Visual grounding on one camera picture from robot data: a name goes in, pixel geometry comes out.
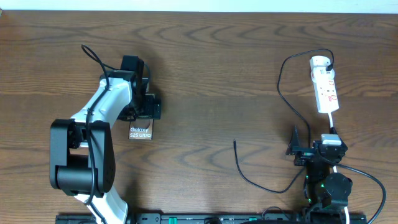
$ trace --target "white power strip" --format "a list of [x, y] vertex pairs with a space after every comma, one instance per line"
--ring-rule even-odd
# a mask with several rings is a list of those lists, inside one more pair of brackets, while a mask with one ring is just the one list
[[338, 107], [337, 92], [335, 86], [335, 71], [327, 71], [330, 60], [324, 56], [314, 56], [310, 60], [311, 79], [315, 89], [315, 98], [319, 113], [330, 114]]

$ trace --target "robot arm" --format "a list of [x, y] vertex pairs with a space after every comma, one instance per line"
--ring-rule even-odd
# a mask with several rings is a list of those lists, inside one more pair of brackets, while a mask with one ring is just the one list
[[[117, 119], [160, 119], [160, 100], [146, 94], [149, 79], [143, 78], [144, 62], [125, 55], [120, 70], [108, 71], [109, 89], [92, 108], [90, 136], [93, 145], [97, 183], [94, 197], [87, 207], [96, 223], [125, 224], [128, 205], [113, 186], [116, 170], [111, 128]], [[70, 119], [56, 119], [50, 130], [50, 182], [85, 203], [91, 190], [90, 156], [71, 154], [70, 149], [88, 147], [85, 129], [88, 108], [106, 88], [101, 77], [91, 100]]]

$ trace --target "black cable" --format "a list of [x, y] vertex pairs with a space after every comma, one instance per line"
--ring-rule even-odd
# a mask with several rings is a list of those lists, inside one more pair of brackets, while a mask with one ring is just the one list
[[306, 199], [308, 199], [308, 195], [307, 195], [307, 177], [304, 178], [303, 193], [304, 193], [304, 197]]
[[339, 211], [338, 216], [340, 217], [341, 224], [345, 224], [346, 222], [343, 220], [343, 212]]
[[[91, 54], [89, 54], [87, 51], [86, 51], [86, 49], [84, 49], [83, 47], [82, 47], [82, 49], [83, 49], [83, 51], [84, 51], [84, 53], [86, 53], [87, 54], [87, 56], [89, 56], [91, 59], [93, 59], [95, 62], [97, 62], [97, 63], [99, 63], [99, 64], [103, 64], [104, 65], [104, 67], [107, 67], [107, 68], [109, 68], [109, 69], [112, 69], [112, 70], [119, 70], [119, 69], [117, 69], [117, 68], [114, 68], [114, 67], [112, 67], [112, 66], [110, 66], [110, 65], [107, 65], [107, 64], [105, 64], [105, 63], [103, 63], [101, 60], [99, 60], [98, 58], [94, 58]], [[149, 67], [148, 67], [148, 65], [145, 63], [144, 64], [144, 66], [146, 67], [146, 69], [148, 70], [148, 81], [150, 81], [150, 77], [151, 77], [151, 73], [150, 73], [150, 69], [149, 69]]]
[[371, 223], [379, 216], [379, 214], [381, 213], [381, 210], [382, 210], [383, 207], [384, 207], [384, 204], [386, 203], [386, 197], [387, 197], [386, 189], [384, 188], [384, 186], [383, 186], [383, 184], [380, 182], [380, 180], [378, 180], [377, 178], [373, 177], [372, 175], [370, 175], [370, 174], [368, 174], [368, 173], [366, 173], [366, 172], [363, 172], [363, 171], [361, 171], [361, 170], [358, 170], [358, 169], [355, 169], [355, 168], [352, 168], [352, 167], [349, 167], [349, 166], [346, 166], [346, 165], [343, 165], [343, 164], [337, 164], [337, 163], [335, 163], [335, 162], [332, 162], [332, 161], [326, 159], [325, 157], [323, 157], [323, 156], [319, 153], [319, 151], [317, 151], [317, 154], [320, 156], [321, 160], [323, 160], [324, 162], [328, 163], [329, 165], [331, 165], [331, 166], [338, 166], [338, 167], [341, 167], [341, 168], [344, 168], [344, 169], [348, 169], [348, 170], [357, 172], [357, 173], [359, 173], [359, 174], [362, 174], [362, 175], [364, 175], [365, 177], [369, 177], [370, 179], [372, 179], [373, 181], [375, 181], [375, 182], [380, 186], [380, 188], [381, 188], [381, 190], [382, 190], [383, 197], [382, 197], [380, 206], [379, 206], [379, 208], [377, 209], [376, 213], [375, 213], [375, 214], [373, 215], [373, 217], [368, 221], [368, 224], [371, 224]]
[[262, 190], [271, 192], [271, 193], [282, 194], [282, 193], [285, 193], [286, 191], [288, 191], [288, 189], [290, 189], [290, 187], [293, 185], [293, 183], [296, 181], [296, 179], [299, 177], [299, 175], [300, 175], [300, 174], [304, 171], [304, 169], [305, 169], [305, 167], [303, 167], [303, 168], [296, 174], [296, 176], [293, 178], [293, 180], [291, 181], [291, 183], [289, 184], [289, 186], [287, 186], [287, 188], [286, 188], [285, 190], [278, 191], [278, 190], [267, 189], [267, 188], [262, 187], [262, 186], [260, 186], [260, 185], [258, 185], [258, 184], [256, 184], [256, 183], [254, 183], [254, 182], [251, 182], [249, 179], [247, 179], [247, 178], [243, 175], [243, 173], [242, 173], [242, 171], [241, 171], [241, 168], [239, 167], [238, 153], [237, 153], [237, 150], [236, 150], [236, 141], [235, 141], [235, 139], [234, 139], [234, 151], [235, 151], [236, 167], [238, 168], [238, 172], [239, 172], [239, 174], [241, 174], [241, 177], [242, 177], [247, 183], [249, 183], [249, 184], [251, 184], [251, 185], [253, 185], [253, 186], [255, 186], [255, 187], [258, 187], [258, 188], [260, 188], [260, 189], [262, 189]]
[[88, 197], [87, 201], [85, 202], [85, 205], [89, 205], [94, 197], [95, 193], [95, 185], [97, 183], [97, 176], [96, 176], [96, 169], [95, 169], [95, 158], [94, 158], [94, 151], [93, 151], [93, 145], [91, 144], [91, 131], [90, 131], [90, 116], [91, 112], [94, 110], [95, 106], [98, 104], [100, 99], [105, 95], [105, 93], [109, 90], [109, 78], [108, 74], [106, 72], [104, 63], [102, 63], [101, 59], [93, 52], [87, 45], [82, 44], [81, 49], [89, 55], [90, 58], [92, 58], [94, 61], [98, 62], [101, 65], [101, 68], [103, 69], [105, 79], [106, 79], [106, 86], [104, 88], [104, 91], [95, 99], [94, 103], [87, 108], [87, 116], [86, 116], [86, 138], [87, 138], [87, 144], [88, 144], [88, 152], [90, 154], [90, 162], [91, 162], [91, 176], [92, 176], [92, 182], [91, 182], [91, 190], [90, 190], [90, 196]]
[[263, 211], [262, 215], [261, 215], [261, 218], [262, 218], [263, 220], [264, 220], [264, 216], [266, 215], [266, 213], [268, 212], [268, 210], [270, 210], [270, 209], [272, 209], [272, 208], [277, 208], [277, 209], [279, 209], [279, 210], [284, 214], [284, 216], [285, 216], [288, 220], [290, 220], [290, 219], [288, 218], [288, 216], [285, 214], [285, 212], [284, 212], [281, 208], [279, 208], [278, 206], [271, 206], [271, 207], [265, 209], [265, 210]]
[[91, 54], [89, 54], [87, 51], [86, 51], [86, 49], [85, 48], [87, 48], [87, 50], [89, 50], [93, 55], [95, 54], [87, 45], [84, 45], [85, 47], [83, 47], [83, 44], [81, 45], [81, 49], [83, 49], [83, 51], [84, 51], [84, 53], [86, 53], [87, 54], [87, 56], [89, 56], [91, 59], [93, 59], [95, 62], [97, 62], [97, 63], [99, 63], [99, 64], [102, 64], [104, 67], [107, 67], [107, 68], [110, 68], [110, 69], [112, 69], [112, 70], [118, 70], [118, 69], [116, 69], [116, 68], [114, 68], [114, 67], [112, 67], [112, 66], [109, 66], [109, 65], [107, 65], [107, 64], [105, 64], [105, 63], [103, 63], [98, 57], [93, 57]]
[[304, 220], [305, 220], [306, 222], [311, 222], [311, 220], [310, 220], [310, 213], [311, 213], [312, 211], [314, 211], [315, 208], [318, 208], [320, 204], [321, 204], [321, 202], [318, 202], [318, 203], [313, 204], [313, 205], [305, 212]]
[[280, 92], [279, 85], [280, 85], [280, 78], [282, 77], [282, 71], [283, 71], [283, 69], [284, 69], [284, 65], [285, 65], [286, 61], [288, 61], [290, 58], [293, 58], [293, 57], [297, 57], [297, 56], [304, 55], [304, 54], [308, 54], [308, 53], [312, 53], [312, 52], [319, 52], [319, 51], [328, 51], [328, 52], [330, 52], [330, 54], [331, 54], [331, 64], [330, 64], [329, 66], [327, 66], [327, 68], [326, 68], [327, 71], [330, 71], [330, 70], [333, 68], [333, 64], [335, 63], [335, 56], [333, 55], [333, 52], [332, 52], [331, 50], [329, 50], [329, 49], [309, 50], [309, 51], [306, 51], [306, 52], [302, 52], [302, 53], [298, 53], [298, 54], [291, 55], [291, 56], [287, 57], [287, 58], [284, 60], [284, 62], [282, 63], [282, 66], [281, 66], [281, 68], [280, 68], [279, 78], [278, 78], [278, 84], [277, 84], [277, 90], [278, 90], [279, 96], [285, 101], [285, 103], [287, 104], [287, 106], [289, 106], [290, 109], [292, 109], [292, 111], [293, 111], [295, 114], [297, 114], [297, 116], [299, 116], [299, 117], [304, 121], [304, 123], [307, 125], [307, 129], [308, 129], [308, 147], [311, 147], [311, 127], [310, 127], [310, 124], [309, 124], [308, 121], [307, 121], [296, 109], [294, 109], [294, 107], [293, 107], [292, 105], [290, 105], [290, 103], [284, 98], [284, 96], [283, 96], [282, 93]]
[[90, 203], [90, 207], [93, 209], [93, 212], [95, 213], [95, 215], [97, 215], [101, 219], [101, 223], [107, 224], [105, 217], [100, 214], [100, 212], [98, 211], [98, 209], [95, 207], [95, 205], [93, 203]]

